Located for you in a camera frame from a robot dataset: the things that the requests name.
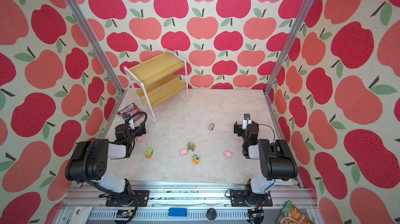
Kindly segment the wooden two-tier shelf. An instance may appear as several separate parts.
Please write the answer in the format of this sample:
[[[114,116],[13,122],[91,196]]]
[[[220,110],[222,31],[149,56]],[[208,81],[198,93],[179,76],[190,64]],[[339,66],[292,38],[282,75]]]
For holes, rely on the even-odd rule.
[[[169,49],[124,71],[141,108],[154,123],[154,107],[165,100],[177,94],[189,101],[188,63]]]

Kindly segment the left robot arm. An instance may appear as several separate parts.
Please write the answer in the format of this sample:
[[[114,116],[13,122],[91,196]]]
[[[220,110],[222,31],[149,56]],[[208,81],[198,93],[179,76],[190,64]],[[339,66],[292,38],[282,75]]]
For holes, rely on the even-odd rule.
[[[96,139],[77,144],[65,169],[65,177],[69,181],[87,183],[103,192],[99,197],[107,198],[116,206],[129,207],[131,211],[123,211],[127,219],[116,220],[117,224],[127,224],[135,217],[139,200],[132,190],[128,179],[123,179],[107,169],[110,159],[129,158],[133,152],[135,139],[146,134],[145,122],[131,128],[129,124],[116,127],[117,140]]]

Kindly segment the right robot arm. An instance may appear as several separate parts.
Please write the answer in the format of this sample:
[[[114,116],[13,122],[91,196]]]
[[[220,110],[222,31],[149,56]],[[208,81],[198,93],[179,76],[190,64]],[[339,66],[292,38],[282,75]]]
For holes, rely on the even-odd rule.
[[[243,156],[247,159],[259,160],[260,174],[249,179],[244,190],[230,191],[231,205],[233,207],[272,207],[271,189],[279,183],[298,176],[298,166],[287,141],[259,139],[259,124],[249,119],[245,119],[242,124],[235,123],[233,131],[243,139]]]

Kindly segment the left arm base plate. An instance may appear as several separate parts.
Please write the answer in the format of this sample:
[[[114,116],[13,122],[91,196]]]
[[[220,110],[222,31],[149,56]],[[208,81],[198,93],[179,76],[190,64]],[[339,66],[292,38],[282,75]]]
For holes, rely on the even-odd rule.
[[[107,194],[107,207],[146,207],[149,200],[149,190],[134,190],[134,196],[117,193]]]

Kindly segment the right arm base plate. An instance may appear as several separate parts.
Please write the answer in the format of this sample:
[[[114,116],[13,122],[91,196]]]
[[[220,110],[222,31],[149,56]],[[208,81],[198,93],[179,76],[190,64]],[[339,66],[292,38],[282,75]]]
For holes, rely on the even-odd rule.
[[[255,194],[247,190],[228,190],[227,198],[232,207],[272,207],[270,193]]]

